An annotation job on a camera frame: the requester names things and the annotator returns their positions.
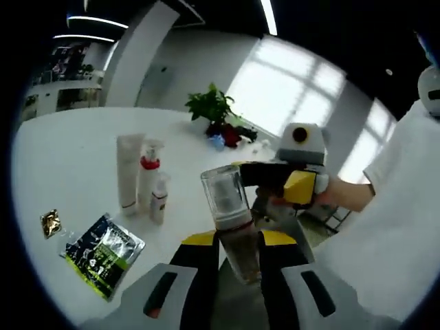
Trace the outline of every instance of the ceiling light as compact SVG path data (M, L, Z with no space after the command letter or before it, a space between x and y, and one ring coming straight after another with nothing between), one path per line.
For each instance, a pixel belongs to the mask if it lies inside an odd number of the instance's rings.
M264 15L266 16L267 27L269 28L269 33L272 36L276 36L276 25L274 12L272 11L272 5L270 4L270 0L260 0L263 5Z
M55 36L53 39L58 39L58 38L88 38L88 39L108 41L110 43L115 42L113 39L102 38L101 36L87 36L85 34L60 34L59 36Z
M84 19L86 21L96 21L96 22L101 22L101 23L107 23L107 24L119 26L120 28L124 28L124 29L127 29L129 27L128 25L125 25L125 24L109 21L108 19L99 19L98 17L90 17L90 16L70 16L70 17L67 17L68 21L71 19Z

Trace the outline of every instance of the green leaves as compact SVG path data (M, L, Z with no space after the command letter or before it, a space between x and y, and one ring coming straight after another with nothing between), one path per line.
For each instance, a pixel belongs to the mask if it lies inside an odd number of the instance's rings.
M192 113L191 120L205 117L212 122L224 123L228 115L235 116L228 104L228 101L234 102L234 99L219 91L213 82L209 84L207 93L191 93L188 97L185 106Z

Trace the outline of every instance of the yellow robot part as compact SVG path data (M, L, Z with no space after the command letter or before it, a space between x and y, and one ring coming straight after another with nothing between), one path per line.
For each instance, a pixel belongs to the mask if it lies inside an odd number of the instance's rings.
M212 245L214 242L214 234L215 230L193 234L187 237L181 243L184 245Z
M316 173L295 170L284 184L283 198L289 203L308 204L314 193Z
M261 230L261 232L263 233L266 246L296 244L296 241L284 232L266 229Z
M240 165L247 164L247 163L249 163L249 162L238 161L238 162L232 162L231 165L240 166Z

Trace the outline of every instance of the white tube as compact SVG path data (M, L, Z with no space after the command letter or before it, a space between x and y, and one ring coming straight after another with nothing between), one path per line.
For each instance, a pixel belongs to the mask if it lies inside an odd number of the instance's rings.
M136 212L136 177L145 134L120 135L116 139L119 204L122 214Z
M150 200L150 219L156 222L158 225L162 225L164 222L164 211L166 205L166 199L168 197L168 191L166 189L167 182L170 177L165 173L158 173L155 187L151 193Z

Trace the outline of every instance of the person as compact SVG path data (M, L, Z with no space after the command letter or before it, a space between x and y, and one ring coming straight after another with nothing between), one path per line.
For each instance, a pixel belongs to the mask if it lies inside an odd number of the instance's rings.
M440 83L438 67L424 74ZM316 262L354 287L368 311L399 321L416 309L440 273L440 107L420 89L419 81L421 100L364 170L370 184L333 177L316 196L317 203L359 212L314 250Z

